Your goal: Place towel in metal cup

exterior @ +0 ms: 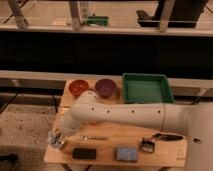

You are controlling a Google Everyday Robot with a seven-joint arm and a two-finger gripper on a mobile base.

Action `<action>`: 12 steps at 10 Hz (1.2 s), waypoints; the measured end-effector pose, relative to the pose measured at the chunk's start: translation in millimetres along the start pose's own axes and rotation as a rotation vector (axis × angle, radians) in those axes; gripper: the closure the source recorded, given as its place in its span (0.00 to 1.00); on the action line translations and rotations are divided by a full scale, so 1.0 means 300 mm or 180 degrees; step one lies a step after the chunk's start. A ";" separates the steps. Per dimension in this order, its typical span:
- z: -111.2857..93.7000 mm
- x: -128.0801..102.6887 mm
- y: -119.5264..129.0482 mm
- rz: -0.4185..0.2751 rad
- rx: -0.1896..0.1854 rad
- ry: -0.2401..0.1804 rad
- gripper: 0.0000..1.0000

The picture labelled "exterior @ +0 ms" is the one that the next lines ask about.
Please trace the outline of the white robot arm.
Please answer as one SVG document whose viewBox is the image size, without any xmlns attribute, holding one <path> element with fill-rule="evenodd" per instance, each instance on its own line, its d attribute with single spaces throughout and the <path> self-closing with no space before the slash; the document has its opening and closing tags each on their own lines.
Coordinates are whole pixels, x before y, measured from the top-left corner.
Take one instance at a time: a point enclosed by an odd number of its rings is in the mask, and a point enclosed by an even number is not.
<svg viewBox="0 0 213 171">
<path fill-rule="evenodd" d="M 184 171 L 213 171 L 213 102 L 104 104 L 93 91 L 82 93 L 62 116 L 48 142 L 62 149 L 63 137 L 72 136 L 88 121 L 123 123 L 187 136 Z"/>
</svg>

